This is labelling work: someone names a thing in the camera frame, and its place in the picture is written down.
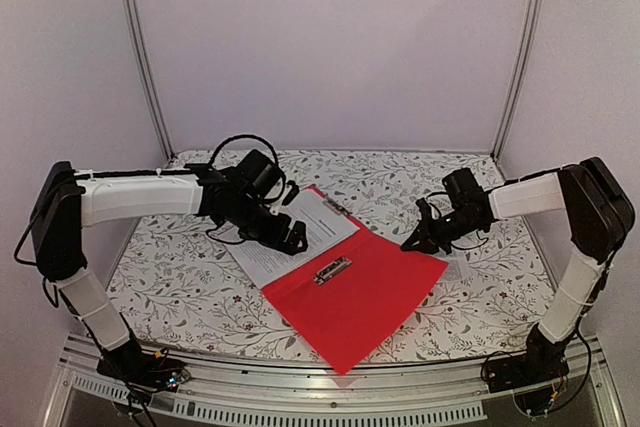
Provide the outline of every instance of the metal clip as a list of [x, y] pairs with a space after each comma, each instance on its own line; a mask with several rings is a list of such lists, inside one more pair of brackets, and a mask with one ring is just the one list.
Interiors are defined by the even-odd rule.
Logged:
[[320, 272], [316, 273], [316, 275], [313, 277], [313, 281], [318, 285], [322, 285], [325, 282], [333, 279], [336, 275], [345, 270], [351, 264], [353, 264], [353, 262], [346, 257], [338, 257]]
[[346, 208], [341, 206], [331, 197], [325, 197], [323, 203], [338, 215], [344, 215], [345, 217], [349, 217], [351, 215], [351, 212], [349, 212]]

